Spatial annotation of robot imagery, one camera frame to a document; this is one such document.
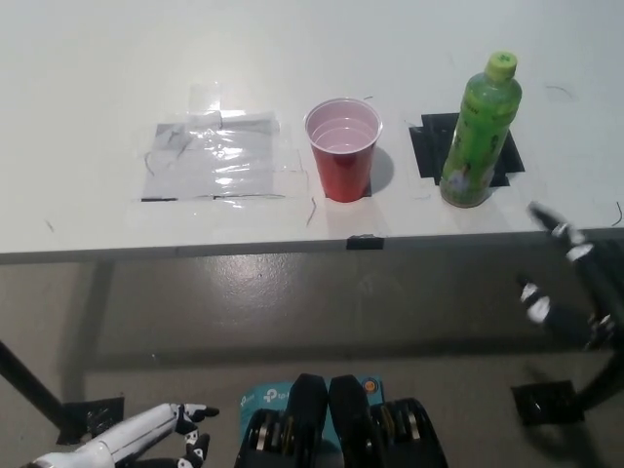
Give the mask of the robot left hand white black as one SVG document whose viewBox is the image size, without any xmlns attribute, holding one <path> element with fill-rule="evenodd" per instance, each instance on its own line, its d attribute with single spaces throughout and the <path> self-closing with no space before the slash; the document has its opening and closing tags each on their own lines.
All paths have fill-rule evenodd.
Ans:
<svg viewBox="0 0 624 468">
<path fill-rule="evenodd" d="M 211 437 L 198 424 L 219 410 L 198 404 L 162 404 L 126 419 L 74 451 L 49 452 L 29 467 L 201 467 L 208 458 Z M 184 454 L 144 459 L 149 449 L 173 433 L 184 439 Z"/>
</svg>

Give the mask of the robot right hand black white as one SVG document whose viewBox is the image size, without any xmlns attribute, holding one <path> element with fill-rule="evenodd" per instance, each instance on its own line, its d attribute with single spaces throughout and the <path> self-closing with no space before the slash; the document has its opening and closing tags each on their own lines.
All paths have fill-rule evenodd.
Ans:
<svg viewBox="0 0 624 468">
<path fill-rule="evenodd" d="M 566 219 L 532 202 L 527 210 L 560 246 L 594 304 L 590 314 L 554 301 L 527 276 L 519 276 L 520 302 L 528 319 L 575 346 L 623 350 L 623 281 L 605 250 Z"/>
</svg>

